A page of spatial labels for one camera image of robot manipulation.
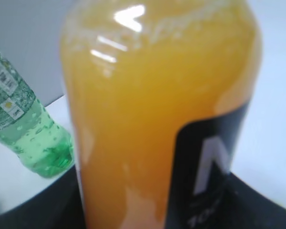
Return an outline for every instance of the orange liquid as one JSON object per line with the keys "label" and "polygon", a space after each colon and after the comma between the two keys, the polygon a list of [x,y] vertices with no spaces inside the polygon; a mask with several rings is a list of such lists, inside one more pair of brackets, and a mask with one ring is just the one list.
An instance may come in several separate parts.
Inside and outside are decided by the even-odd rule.
{"label": "orange liquid", "polygon": [[93,2],[61,40],[87,226],[163,229],[176,135],[250,99],[259,32],[242,0]]}

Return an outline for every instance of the green plastic bottle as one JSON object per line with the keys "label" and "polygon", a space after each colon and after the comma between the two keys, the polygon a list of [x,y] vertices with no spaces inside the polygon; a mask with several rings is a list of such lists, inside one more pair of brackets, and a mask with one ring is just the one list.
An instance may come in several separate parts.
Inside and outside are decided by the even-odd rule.
{"label": "green plastic bottle", "polygon": [[0,53],[0,142],[42,177],[73,164],[70,133],[55,123],[34,92]]}

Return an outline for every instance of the orange juice bottle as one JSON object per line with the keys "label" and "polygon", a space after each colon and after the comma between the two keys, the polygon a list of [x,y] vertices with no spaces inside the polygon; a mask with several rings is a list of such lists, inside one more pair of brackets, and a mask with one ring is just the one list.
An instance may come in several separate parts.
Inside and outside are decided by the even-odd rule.
{"label": "orange juice bottle", "polygon": [[61,59],[89,229],[204,229],[261,41],[244,0],[79,0]]}

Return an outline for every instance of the green bottle label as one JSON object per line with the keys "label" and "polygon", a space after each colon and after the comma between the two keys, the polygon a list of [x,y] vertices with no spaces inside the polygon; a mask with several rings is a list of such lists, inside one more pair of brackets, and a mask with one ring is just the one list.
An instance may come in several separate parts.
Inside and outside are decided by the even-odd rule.
{"label": "green bottle label", "polygon": [[0,130],[20,119],[35,99],[34,92],[0,53]]}

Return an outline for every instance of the gray wall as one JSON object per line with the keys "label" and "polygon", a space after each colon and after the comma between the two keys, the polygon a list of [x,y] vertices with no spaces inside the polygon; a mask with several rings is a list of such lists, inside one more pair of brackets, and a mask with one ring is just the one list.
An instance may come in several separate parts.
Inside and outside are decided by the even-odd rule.
{"label": "gray wall", "polygon": [[72,0],[0,0],[0,50],[44,105],[62,96],[59,37]]}

